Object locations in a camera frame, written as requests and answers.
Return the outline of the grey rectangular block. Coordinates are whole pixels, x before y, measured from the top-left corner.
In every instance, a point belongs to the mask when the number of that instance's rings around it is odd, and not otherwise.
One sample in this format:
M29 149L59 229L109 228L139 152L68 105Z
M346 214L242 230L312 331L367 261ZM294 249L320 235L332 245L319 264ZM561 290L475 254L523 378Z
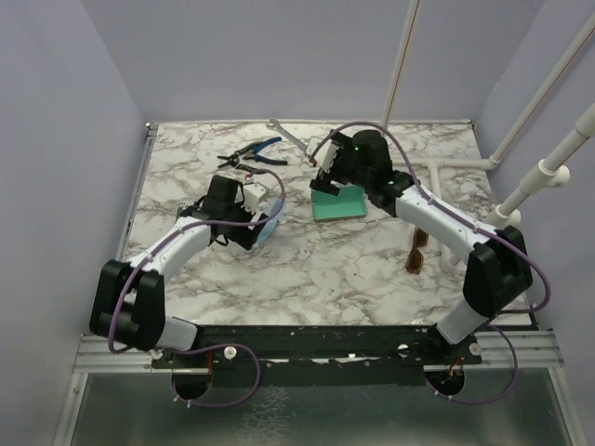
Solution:
M357 186L339 189L338 195L311 192L311 210L316 222L337 221L367 216L364 190Z

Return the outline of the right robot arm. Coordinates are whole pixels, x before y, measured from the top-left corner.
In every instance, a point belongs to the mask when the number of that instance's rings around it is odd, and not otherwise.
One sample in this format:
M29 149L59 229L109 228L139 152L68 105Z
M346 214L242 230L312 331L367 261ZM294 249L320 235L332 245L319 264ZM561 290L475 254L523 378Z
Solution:
M427 351L436 362L456 357L460 343L533 283L521 232L472 220L394 168L387 140L377 130L348 137L334 132L314 156L311 188L336 195L342 185L364 190L375 207L405 220L446 245L466 267L463 296L429 330Z

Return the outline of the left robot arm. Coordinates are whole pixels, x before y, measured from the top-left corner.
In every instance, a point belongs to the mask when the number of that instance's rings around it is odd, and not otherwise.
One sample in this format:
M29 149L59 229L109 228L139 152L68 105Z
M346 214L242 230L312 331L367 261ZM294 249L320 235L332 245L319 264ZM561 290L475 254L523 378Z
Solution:
M126 261L112 259L101 269L89 330L112 343L141 351L173 349L192 367L205 355L198 326L165 314L165 287L201 251L214 243L256 244L263 222L256 216L268 189L214 176L206 195L178 210L173 227L150 248Z

